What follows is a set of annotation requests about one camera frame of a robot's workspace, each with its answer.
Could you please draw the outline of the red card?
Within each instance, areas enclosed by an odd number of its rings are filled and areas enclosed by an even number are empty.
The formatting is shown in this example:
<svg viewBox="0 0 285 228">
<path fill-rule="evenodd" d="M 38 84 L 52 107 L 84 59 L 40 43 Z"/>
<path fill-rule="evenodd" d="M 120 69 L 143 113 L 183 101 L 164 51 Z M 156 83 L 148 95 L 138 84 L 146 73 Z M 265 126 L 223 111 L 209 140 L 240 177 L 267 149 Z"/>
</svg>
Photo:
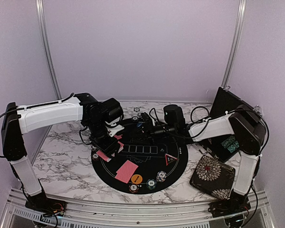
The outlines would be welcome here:
<svg viewBox="0 0 285 228">
<path fill-rule="evenodd" d="M 115 135 L 114 136 L 118 141 L 120 141 L 122 139 L 122 135 Z"/>
<path fill-rule="evenodd" d="M 128 183 L 132 175 L 137 170 L 138 165 L 135 163 L 127 160 L 117 171 L 115 179 L 123 182 Z"/>
</svg>

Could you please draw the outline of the red triangular marker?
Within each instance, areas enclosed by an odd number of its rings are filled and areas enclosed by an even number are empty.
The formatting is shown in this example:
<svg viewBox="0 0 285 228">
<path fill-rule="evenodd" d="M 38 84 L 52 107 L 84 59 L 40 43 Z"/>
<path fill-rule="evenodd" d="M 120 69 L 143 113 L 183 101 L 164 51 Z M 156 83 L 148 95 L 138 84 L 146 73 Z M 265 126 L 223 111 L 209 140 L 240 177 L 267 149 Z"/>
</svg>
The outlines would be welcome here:
<svg viewBox="0 0 285 228">
<path fill-rule="evenodd" d="M 178 158 L 170 155 L 170 154 L 165 154 L 165 162 L 166 162 L 166 166 L 168 166 L 169 164 L 173 163 L 174 161 L 177 161 Z"/>
</svg>

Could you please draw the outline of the red playing card deck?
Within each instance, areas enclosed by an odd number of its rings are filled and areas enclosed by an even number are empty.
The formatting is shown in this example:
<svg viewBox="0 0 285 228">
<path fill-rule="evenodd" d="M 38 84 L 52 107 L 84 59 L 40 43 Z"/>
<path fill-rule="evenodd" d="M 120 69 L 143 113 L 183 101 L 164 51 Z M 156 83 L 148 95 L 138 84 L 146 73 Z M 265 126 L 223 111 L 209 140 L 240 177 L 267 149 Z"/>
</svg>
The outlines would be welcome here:
<svg viewBox="0 0 285 228">
<path fill-rule="evenodd" d="M 105 155 L 102 151 L 98 150 L 96 154 L 102 158 L 104 161 L 109 162 L 111 158 L 109 158 L 107 155 Z"/>
</svg>

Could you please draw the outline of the blue orange chip stack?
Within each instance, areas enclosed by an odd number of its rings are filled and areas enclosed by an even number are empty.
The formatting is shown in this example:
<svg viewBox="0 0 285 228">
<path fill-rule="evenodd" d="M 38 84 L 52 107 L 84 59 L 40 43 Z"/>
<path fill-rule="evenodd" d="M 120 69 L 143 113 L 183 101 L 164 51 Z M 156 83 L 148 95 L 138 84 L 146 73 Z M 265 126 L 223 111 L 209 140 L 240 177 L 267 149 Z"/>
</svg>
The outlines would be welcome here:
<svg viewBox="0 0 285 228">
<path fill-rule="evenodd" d="M 156 175 L 157 182 L 164 182 L 167 178 L 167 173 L 164 171 L 159 171 Z"/>
</svg>

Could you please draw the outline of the orange big blind button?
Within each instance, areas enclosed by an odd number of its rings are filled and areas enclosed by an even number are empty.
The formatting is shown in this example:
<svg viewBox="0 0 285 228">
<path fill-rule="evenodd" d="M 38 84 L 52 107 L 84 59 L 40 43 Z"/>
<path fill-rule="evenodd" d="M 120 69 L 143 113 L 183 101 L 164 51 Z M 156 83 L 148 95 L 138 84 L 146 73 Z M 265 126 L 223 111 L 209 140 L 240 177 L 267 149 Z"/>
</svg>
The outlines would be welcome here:
<svg viewBox="0 0 285 228">
<path fill-rule="evenodd" d="M 140 184 L 143 181 L 143 177 L 140 174 L 135 174 L 131 177 L 131 182 L 133 184 Z"/>
</svg>

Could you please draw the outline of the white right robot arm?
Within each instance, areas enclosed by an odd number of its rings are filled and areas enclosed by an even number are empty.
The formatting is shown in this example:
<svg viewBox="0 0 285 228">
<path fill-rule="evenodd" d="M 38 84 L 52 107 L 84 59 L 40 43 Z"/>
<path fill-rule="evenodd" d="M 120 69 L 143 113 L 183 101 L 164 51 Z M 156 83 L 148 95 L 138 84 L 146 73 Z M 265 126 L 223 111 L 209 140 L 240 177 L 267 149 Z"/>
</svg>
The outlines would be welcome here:
<svg viewBox="0 0 285 228">
<path fill-rule="evenodd" d="M 247 195 L 253 190 L 261 152 L 269 140 L 269 128 L 263 117 L 246 105 L 240 105 L 216 118 L 207 117 L 191 124 L 185 123 L 182 109 L 177 105 L 165 106 L 164 114 L 163 123 L 151 114 L 140 115 L 145 136 L 154 139 L 157 136 L 170 135 L 182 138 L 189 144 L 228 136 L 219 146 L 213 145 L 210 149 L 214 151 L 223 148 L 230 153 L 240 153 L 237 180 L 233 187 L 204 190 L 218 199 L 209 205 L 209 210 L 217 217 L 250 209 Z"/>
</svg>

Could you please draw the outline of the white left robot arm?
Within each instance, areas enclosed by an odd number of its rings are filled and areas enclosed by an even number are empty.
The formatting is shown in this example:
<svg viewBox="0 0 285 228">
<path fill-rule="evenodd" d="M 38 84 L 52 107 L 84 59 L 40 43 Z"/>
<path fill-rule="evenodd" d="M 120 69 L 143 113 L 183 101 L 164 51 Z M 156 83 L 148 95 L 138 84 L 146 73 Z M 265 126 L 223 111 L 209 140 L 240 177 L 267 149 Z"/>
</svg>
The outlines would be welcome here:
<svg viewBox="0 0 285 228">
<path fill-rule="evenodd" d="M 3 156 L 27 192 L 28 208 L 48 211 L 60 203 L 46 196 L 28 158 L 23 135 L 55 124 L 80 121 L 90 131 L 91 144 L 113 159 L 123 149 L 115 135 L 124 127 L 114 123 L 122 117 L 123 109 L 117 100 L 110 98 L 99 102 L 89 93 L 72 94 L 42 104 L 17 106 L 15 102 L 9 103 L 1 128 Z"/>
</svg>

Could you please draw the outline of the round black poker mat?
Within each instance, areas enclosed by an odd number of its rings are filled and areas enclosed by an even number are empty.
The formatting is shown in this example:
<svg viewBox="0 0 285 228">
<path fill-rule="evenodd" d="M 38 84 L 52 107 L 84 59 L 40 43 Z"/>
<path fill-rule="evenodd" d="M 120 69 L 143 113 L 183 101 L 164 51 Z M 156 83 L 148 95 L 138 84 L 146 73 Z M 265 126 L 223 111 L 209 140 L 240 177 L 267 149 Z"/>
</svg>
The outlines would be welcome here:
<svg viewBox="0 0 285 228">
<path fill-rule="evenodd" d="M 166 136 L 160 138 L 146 138 L 140 135 L 140 128 L 137 124 L 142 124 L 142 118 L 138 117 L 138 122 L 134 123 L 131 118 L 121 122 L 124 130 L 118 135 L 122 135 L 120 142 L 124 144 L 123 150 L 119 152 L 109 162 L 100 158 L 92 161 L 93 168 L 98 177 L 112 188 L 130 193 L 129 185 L 133 184 L 131 178 L 128 183 L 123 183 L 115 179 L 116 171 L 127 161 L 131 161 L 138 165 L 135 174 L 140 174 L 143 181 L 139 186 L 139 190 L 135 194 L 151 194 L 164 190 L 174 184 L 184 173 L 188 162 L 188 148 L 185 141 L 181 138 Z M 170 154 L 177 161 L 166 166 L 165 154 Z M 156 175 L 159 171 L 167 173 L 164 182 L 157 182 Z M 149 179 L 156 181 L 156 188 L 150 190 L 147 188 L 146 182 Z"/>
</svg>

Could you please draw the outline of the black poker chip case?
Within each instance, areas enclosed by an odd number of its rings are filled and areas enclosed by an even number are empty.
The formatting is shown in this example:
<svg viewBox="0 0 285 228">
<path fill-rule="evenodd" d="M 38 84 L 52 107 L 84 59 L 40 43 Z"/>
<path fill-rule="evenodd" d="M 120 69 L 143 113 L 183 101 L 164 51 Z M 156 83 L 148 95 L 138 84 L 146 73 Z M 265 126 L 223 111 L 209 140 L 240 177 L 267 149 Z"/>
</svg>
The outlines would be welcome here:
<svg viewBox="0 0 285 228">
<path fill-rule="evenodd" d="M 252 106 L 220 87 L 209 117 L 192 125 L 189 134 L 212 157 L 226 162 L 237 152 L 258 156 L 266 127 Z"/>
</svg>

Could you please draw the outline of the floral fabric pouch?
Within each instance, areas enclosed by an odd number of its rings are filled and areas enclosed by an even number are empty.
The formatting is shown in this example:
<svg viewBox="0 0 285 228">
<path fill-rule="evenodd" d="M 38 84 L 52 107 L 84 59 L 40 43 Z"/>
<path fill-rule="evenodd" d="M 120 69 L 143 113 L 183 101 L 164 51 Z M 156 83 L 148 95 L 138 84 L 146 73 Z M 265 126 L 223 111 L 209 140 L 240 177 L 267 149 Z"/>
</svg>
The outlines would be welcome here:
<svg viewBox="0 0 285 228">
<path fill-rule="evenodd" d="M 190 185 L 217 199 L 227 200 L 235 174 L 235 168 L 203 155 L 193 172 Z"/>
</svg>

